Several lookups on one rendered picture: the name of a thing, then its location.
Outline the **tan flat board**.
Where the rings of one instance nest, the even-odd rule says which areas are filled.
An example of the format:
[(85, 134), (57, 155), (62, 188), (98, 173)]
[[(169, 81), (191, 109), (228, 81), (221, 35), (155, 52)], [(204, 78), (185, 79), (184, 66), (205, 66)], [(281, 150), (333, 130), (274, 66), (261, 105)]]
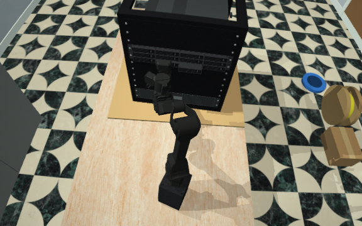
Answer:
[[(195, 110), (199, 117), (201, 125), (245, 127), (237, 65), (221, 111), (193, 110)], [(170, 123), (170, 114), (159, 116), (158, 113), (154, 111), (152, 103), (132, 100), (124, 56), (107, 118)]]

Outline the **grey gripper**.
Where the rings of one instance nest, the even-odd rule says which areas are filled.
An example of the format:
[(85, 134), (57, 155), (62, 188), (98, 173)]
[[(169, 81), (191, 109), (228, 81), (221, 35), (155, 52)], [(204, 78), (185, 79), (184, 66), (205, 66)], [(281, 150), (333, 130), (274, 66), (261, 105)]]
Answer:
[[(172, 79), (172, 62), (170, 60), (157, 60), (156, 62), (156, 69), (158, 70), (158, 73), (166, 73), (170, 77), (170, 81)], [(170, 83), (169, 83), (170, 85)], [(171, 92), (171, 85), (168, 87), (169, 91)]]

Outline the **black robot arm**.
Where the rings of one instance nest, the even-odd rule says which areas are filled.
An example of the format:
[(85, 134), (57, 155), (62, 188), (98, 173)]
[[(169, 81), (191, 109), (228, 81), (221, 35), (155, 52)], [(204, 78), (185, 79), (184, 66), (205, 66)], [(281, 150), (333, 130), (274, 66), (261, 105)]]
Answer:
[[(168, 153), (165, 164), (166, 178), (168, 178), (167, 186), (181, 188), (183, 187), (184, 177), (190, 176), (186, 154), (190, 140), (196, 137), (200, 131), (200, 119), (195, 110), (187, 106), (184, 100), (174, 101), (173, 92), (168, 92), (170, 77), (166, 73), (155, 75), (148, 72), (145, 75), (145, 82), (148, 89), (155, 87), (153, 94), (154, 111), (159, 116), (170, 114), (170, 125), (177, 138), (173, 152)], [(167, 100), (167, 98), (171, 99)], [(171, 102), (170, 108), (169, 102)], [(173, 119), (173, 114), (179, 112), (184, 112), (188, 116)]]

